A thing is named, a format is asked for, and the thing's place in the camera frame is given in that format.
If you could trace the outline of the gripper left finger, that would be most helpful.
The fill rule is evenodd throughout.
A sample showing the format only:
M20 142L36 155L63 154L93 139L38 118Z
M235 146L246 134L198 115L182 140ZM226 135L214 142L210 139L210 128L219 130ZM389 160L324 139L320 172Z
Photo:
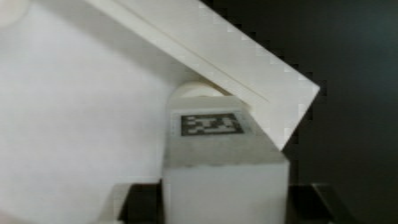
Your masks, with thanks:
M164 224L162 183L112 187L100 216L89 224Z

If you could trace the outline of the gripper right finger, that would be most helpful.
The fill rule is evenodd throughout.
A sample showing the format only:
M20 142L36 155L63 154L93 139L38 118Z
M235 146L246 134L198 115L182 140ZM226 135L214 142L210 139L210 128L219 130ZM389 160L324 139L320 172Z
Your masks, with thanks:
M329 184L290 186L286 224L356 224L356 217Z

